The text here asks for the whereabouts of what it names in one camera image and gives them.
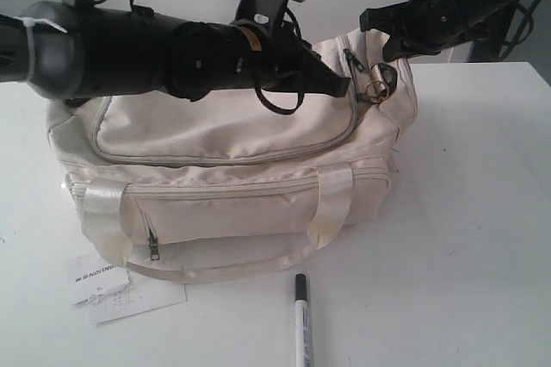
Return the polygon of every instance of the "bag strap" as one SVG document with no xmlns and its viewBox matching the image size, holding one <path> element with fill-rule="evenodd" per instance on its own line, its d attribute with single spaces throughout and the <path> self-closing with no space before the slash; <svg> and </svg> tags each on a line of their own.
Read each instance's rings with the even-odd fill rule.
<svg viewBox="0 0 551 367">
<path fill-rule="evenodd" d="M 333 241 L 350 211 L 354 176 L 348 163 L 317 168 L 319 201 L 308 225 L 308 243 L 278 258 L 217 268 L 165 271 L 128 262 L 132 239 L 121 227 L 121 202 L 126 183 L 93 180 L 84 195 L 83 234 L 108 263 L 139 274 L 178 283 L 214 283 L 282 271 L 311 257 Z"/>
</svg>

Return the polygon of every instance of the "table surface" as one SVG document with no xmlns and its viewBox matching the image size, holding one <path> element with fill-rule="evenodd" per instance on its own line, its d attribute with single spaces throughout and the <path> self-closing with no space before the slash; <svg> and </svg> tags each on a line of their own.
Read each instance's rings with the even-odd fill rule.
<svg viewBox="0 0 551 367">
<path fill-rule="evenodd" d="M 549 366 L 551 90 L 524 63 L 413 72 L 419 117 L 377 222 L 294 271 L 188 286 L 188 302 L 100 326 L 67 300 L 65 262 L 91 247 L 60 188 L 45 102 L 2 84 L 0 364 L 292 366 L 305 271 L 316 367 Z"/>
</svg>

